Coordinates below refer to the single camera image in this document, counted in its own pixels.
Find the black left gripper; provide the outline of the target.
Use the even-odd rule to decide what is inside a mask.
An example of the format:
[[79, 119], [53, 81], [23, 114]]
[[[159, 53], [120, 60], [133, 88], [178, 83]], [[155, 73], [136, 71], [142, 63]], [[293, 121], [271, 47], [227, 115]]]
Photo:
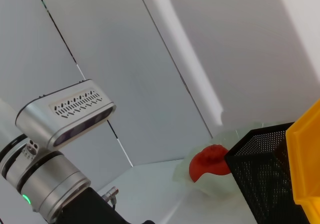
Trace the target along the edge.
[[94, 189], [85, 189], [62, 208], [56, 223], [129, 224]]

